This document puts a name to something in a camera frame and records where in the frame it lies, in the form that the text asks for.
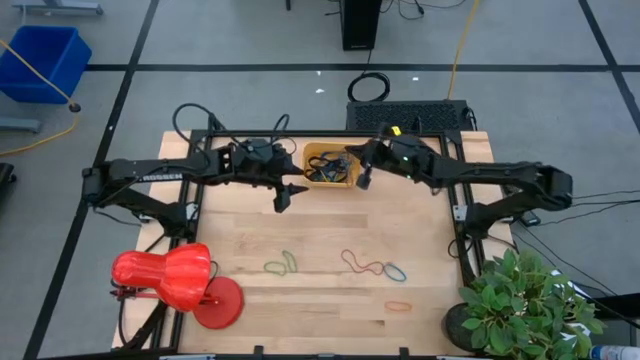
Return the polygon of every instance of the green plant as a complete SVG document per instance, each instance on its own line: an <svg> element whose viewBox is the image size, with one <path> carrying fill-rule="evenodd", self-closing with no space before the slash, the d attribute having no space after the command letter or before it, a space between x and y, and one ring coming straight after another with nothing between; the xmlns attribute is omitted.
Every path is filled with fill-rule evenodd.
<svg viewBox="0 0 640 360"><path fill-rule="evenodd" d="M460 289L471 316L462 326L473 331L473 347L516 359L586 357L591 340L572 324L596 334L604 324L594 318L595 306L576 295L569 278L551 270L535 254L511 249L502 259L486 261L482 276ZM575 336L565 340L562 333Z"/></svg>

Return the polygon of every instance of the floor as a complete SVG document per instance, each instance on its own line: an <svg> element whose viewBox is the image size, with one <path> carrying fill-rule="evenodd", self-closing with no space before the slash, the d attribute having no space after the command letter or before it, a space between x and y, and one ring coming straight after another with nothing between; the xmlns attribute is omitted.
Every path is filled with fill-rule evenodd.
<svg viewBox="0 0 640 360"><path fill-rule="evenodd" d="M431 1L446 5L455 0ZM367 53L342 51L338 16L324 16L336 4L292 2L287 12L283 0L105 0L102 17L23 19L11 1L0 0L0 38L9 40L23 21L74 26L93 50L91 66L73 94L83 107L78 128L3 159L16 166L19 181L0 209L0 359L25 352L78 210L80 172L95 159L155 157L161 134L171 129L171 112L183 102L206 105L232 129L268 129L285 112L291 115L291 129L344 128L346 88L359 71L333 64L363 64ZM398 64L387 72L389 100L446 96L449 73L438 65L453 61L471 5L425 8L425 18L414 21L401 18L396 5L381 15L371 62ZM415 15L411 5L402 3L402 10ZM573 175L576 196L636 189L640 112L633 94L640 94L639 16L640 4L634 0L484 0L460 59L469 66L458 73L454 98L474 108L498 161L540 160L557 166ZM594 26L601 29L601 38L594 36ZM141 28L148 28L148 34ZM194 66L175 71L169 64ZM379 84L365 81L356 97L379 91ZM3 94L0 113L42 120L37 139L71 121L65 107L18 104ZM181 121L185 128L205 124L197 112L185 112ZM32 141L29 134L3 133L0 151ZM637 206L532 232L616 293L639 292ZM587 210L539 215L546 222ZM78 215L77 224L84 214ZM513 231L541 247L519 226ZM114 256L133 246L137 232L87 215L39 356L109 349L117 314L116 302L107 295L109 268ZM543 251L576 281L601 287ZM628 330L611 334L603 342L629 343Z"/></svg>

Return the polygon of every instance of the wooden table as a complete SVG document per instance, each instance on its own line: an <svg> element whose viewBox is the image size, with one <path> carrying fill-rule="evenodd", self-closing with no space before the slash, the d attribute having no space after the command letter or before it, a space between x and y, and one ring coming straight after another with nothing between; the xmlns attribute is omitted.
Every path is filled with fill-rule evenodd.
<svg viewBox="0 0 640 360"><path fill-rule="evenodd" d="M295 138L298 166L305 144L314 141L360 144L366 138ZM425 141L440 148L436 139ZM214 147L228 142L216 139ZM184 157L187 148L167 132L159 157ZM463 148L467 161L493 162L484 132L463 133ZM288 181L305 183L302 177ZM172 202L179 188L179 182L154 183L150 195ZM502 196L494 185L473 185L472 190L479 202ZM206 188L197 241L209 247L219 274L242 286L246 305L239 320L224 330L206 329L186 314L180 352L247 354L264 345L270 354L394 355L399 347L409 347L412 355L464 354L440 327L445 312L461 301L457 289L462 285L458 261L447 255L454 232L446 191L432 196L425 185L374 170L368 191L312 188L294 196L282 214L274 213L273 198L273 191L246 185ZM136 249L146 248L161 232L157 223L143 226ZM511 241L506 224L494 225L490 234ZM168 243L155 252L166 253ZM353 273L340 257L343 249L352 250L360 263L392 261L408 280ZM505 245L487 240L484 249L491 258L502 255ZM264 272L265 262L284 261L282 250L295 255L299 272ZM156 301L126 301L130 339ZM412 309L390 311L387 301L407 302ZM173 310L167 313L163 346L169 343L173 316ZM120 344L118 336L113 344Z"/></svg>

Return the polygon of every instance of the blue plastic bin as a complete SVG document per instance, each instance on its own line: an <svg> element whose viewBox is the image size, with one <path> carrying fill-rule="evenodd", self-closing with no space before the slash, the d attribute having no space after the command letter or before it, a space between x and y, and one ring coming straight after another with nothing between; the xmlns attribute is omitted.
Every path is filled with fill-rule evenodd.
<svg viewBox="0 0 640 360"><path fill-rule="evenodd" d="M80 38L78 30L72 27L23 26L10 45L69 96L73 94L91 57L91 49ZM9 51L0 57L0 90L20 102L67 102Z"/></svg>

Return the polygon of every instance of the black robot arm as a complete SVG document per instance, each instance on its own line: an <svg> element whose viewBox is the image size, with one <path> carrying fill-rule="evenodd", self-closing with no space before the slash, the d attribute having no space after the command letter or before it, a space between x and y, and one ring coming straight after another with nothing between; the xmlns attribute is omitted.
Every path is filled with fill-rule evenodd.
<svg viewBox="0 0 640 360"><path fill-rule="evenodd" d="M373 168L406 177L431 188L460 183L512 185L522 191L491 204L474 203L458 208L456 220L473 238L484 238L500 219L527 210L563 210L571 206L573 181L569 174L540 163L466 163L443 157L412 135L393 135L383 127L380 135L347 151L360 160L364 173L357 185L367 189Z"/></svg>
<svg viewBox="0 0 640 360"><path fill-rule="evenodd" d="M183 159L117 159L82 171L82 199L94 208L118 205L136 217L151 217L162 225L167 236L193 236L193 208L163 203L131 189L135 183L187 180L215 186L237 182L274 189L276 212L291 204L291 196L307 190L284 185L285 175L302 175L291 155L280 144L263 139L230 143L212 150L201 150Z"/></svg>

